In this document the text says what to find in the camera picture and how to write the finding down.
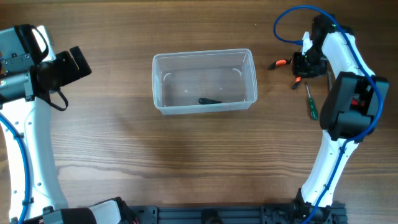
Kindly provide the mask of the silver metal wrench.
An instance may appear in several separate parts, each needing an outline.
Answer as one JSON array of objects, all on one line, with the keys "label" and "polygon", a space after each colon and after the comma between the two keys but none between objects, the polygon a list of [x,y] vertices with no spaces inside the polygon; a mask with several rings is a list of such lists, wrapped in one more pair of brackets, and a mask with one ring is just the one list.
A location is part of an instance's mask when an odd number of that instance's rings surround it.
[{"label": "silver metal wrench", "polygon": [[333,87],[333,74],[331,71],[328,71],[327,77],[328,77],[328,91],[331,91]]}]

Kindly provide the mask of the black red screwdriver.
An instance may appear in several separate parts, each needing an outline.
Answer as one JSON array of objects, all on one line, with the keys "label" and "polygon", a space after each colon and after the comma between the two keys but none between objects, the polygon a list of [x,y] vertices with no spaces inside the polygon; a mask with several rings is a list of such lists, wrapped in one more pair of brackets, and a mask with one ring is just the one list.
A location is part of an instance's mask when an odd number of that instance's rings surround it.
[{"label": "black red screwdriver", "polygon": [[221,103],[221,101],[212,100],[212,99],[209,99],[209,98],[199,98],[198,102],[201,105],[211,105],[211,104],[219,104],[219,103]]}]

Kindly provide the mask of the clear plastic container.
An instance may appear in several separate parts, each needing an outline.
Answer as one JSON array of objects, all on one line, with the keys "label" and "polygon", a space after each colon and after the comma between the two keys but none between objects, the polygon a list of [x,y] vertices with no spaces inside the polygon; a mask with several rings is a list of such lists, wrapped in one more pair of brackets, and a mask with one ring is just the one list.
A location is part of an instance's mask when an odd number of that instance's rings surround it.
[{"label": "clear plastic container", "polygon": [[[246,110],[257,101],[249,49],[157,54],[152,61],[154,106],[164,115]],[[201,105],[199,98],[221,101]]]}]

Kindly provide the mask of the red handle cutters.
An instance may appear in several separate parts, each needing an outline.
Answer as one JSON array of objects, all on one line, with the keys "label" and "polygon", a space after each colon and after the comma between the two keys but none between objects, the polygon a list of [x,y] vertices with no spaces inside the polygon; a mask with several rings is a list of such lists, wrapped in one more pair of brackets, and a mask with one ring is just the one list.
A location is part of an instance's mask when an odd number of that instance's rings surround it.
[{"label": "red handle cutters", "polygon": [[365,105],[365,103],[363,101],[355,100],[355,99],[351,100],[351,104],[353,106],[360,106],[360,107],[363,107]]}]

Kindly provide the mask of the green handle screwdriver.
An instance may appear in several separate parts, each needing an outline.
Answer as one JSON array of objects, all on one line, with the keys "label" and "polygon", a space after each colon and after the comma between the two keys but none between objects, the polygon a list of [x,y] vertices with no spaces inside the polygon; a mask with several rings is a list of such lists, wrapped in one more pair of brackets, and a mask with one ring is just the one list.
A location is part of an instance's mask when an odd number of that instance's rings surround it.
[{"label": "green handle screwdriver", "polygon": [[306,91],[307,91],[307,95],[308,95],[308,106],[310,109],[310,116],[313,120],[317,120],[318,119],[318,110],[316,108],[315,101],[311,96],[308,83],[305,83],[305,87],[306,87]]}]

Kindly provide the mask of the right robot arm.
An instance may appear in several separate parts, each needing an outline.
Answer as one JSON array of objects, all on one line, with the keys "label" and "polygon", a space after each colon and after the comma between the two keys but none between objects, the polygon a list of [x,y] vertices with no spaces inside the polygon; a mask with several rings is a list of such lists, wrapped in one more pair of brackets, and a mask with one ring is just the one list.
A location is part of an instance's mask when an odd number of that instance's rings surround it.
[{"label": "right robot arm", "polygon": [[300,43],[302,51],[294,53],[292,61],[294,75],[313,78],[331,69],[335,82],[320,112],[320,150],[294,200],[291,217],[302,223],[325,222],[349,157],[376,127],[389,82],[375,76],[355,46],[353,31],[330,14],[314,17],[311,32]]}]

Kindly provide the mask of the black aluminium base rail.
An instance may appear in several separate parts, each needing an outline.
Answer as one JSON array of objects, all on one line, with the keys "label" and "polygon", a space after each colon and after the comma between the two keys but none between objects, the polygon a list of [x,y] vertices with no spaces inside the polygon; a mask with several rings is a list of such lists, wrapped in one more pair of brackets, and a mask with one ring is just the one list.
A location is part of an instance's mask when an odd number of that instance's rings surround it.
[{"label": "black aluminium base rail", "polygon": [[216,207],[156,207],[131,206],[142,224],[284,224],[347,223],[345,205],[336,203],[327,208],[313,209],[298,203],[275,203],[262,206],[216,206]]}]

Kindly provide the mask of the orange black needle-nose pliers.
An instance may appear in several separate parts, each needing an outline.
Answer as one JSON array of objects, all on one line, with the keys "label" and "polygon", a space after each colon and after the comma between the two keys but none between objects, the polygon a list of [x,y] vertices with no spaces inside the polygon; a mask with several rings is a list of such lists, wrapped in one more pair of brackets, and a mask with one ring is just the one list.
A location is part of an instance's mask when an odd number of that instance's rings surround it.
[{"label": "orange black needle-nose pliers", "polygon": [[[277,61],[273,62],[272,64],[270,64],[268,66],[268,70],[275,70],[277,67],[280,67],[280,66],[283,66],[283,65],[291,65],[292,62],[293,62],[292,58],[280,59],[280,60],[277,60]],[[293,74],[295,76],[295,81],[294,81],[294,84],[292,86],[292,89],[295,90],[300,85],[300,83],[302,81],[302,77],[297,75],[294,70],[293,70]]]}]

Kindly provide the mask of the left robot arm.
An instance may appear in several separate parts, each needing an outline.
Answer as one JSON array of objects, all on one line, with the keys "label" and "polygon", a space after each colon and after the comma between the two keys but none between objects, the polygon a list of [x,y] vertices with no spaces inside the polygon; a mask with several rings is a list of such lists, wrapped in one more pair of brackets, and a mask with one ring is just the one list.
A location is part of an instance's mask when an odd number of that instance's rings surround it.
[{"label": "left robot arm", "polygon": [[55,168],[51,94],[91,73],[79,47],[55,53],[44,27],[1,31],[1,129],[11,178],[11,223],[138,223],[119,197],[70,208]]}]

